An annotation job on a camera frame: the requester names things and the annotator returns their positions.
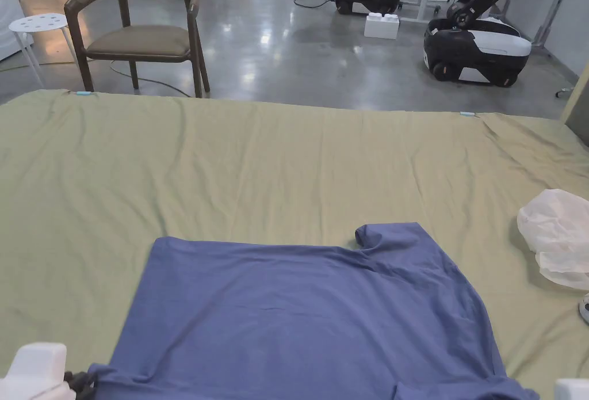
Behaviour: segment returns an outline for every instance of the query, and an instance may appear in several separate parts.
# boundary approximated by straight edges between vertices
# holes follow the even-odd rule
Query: bed
[[[445,112],[31,92],[0,107],[0,374],[19,346],[108,362],[155,238],[353,246],[418,222],[487,306],[507,372],[542,397],[589,377],[583,295],[517,230],[545,188],[589,199],[561,122]]]

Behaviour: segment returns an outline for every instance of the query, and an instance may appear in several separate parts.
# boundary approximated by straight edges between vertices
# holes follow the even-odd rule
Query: gray concrete floor
[[[62,12],[66,0],[22,0],[27,14]],[[310,5],[322,0],[300,0]],[[182,0],[129,0],[133,24],[186,26]],[[363,16],[342,16],[335,5],[303,9],[293,0],[200,0],[198,26],[212,98],[284,102],[334,108],[502,112],[558,118],[565,100],[555,91],[570,86],[561,67],[534,52],[511,88],[442,83],[423,64],[423,25],[401,23],[396,40],[364,37]],[[406,6],[400,14],[411,16]],[[81,14],[85,41],[120,27],[117,0],[99,0]],[[42,63],[72,61],[59,31],[38,33],[33,46]],[[18,54],[0,63],[0,103],[38,85]],[[128,73],[125,62],[115,66]],[[173,89],[131,80],[90,63],[97,91],[178,96]],[[73,64],[43,67],[50,88],[82,90]],[[139,76],[194,94],[190,63],[139,63]]]

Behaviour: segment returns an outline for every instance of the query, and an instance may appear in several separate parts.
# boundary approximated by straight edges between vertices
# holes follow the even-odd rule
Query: white foam block
[[[366,16],[364,36],[397,39],[399,31],[399,17],[395,14],[369,13]]]

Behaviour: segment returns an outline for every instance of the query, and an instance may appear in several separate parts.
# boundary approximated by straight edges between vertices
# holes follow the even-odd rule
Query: white wall
[[[542,27],[558,0],[510,0],[506,18],[531,40],[544,35]],[[548,28],[545,48],[576,75],[589,60],[589,0],[562,0]]]
[[[589,0],[562,0],[544,46],[581,76],[589,60]]]

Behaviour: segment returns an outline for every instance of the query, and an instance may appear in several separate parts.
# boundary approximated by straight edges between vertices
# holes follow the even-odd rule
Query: white stool
[[[27,35],[29,33],[47,32],[49,30],[61,29],[68,47],[70,48],[70,52],[74,57],[74,62],[78,66],[78,58],[75,57],[75,52],[74,48],[72,47],[72,43],[70,42],[70,37],[66,33],[66,27],[68,27],[66,16],[60,13],[35,14],[33,16],[17,19],[16,21],[11,22],[8,26],[8,28],[14,33],[18,45],[22,50],[22,54],[25,55],[26,61],[32,68],[35,77],[43,88],[45,88],[45,83],[43,82],[41,67],[39,66],[39,61],[35,58],[35,54],[30,49]]]

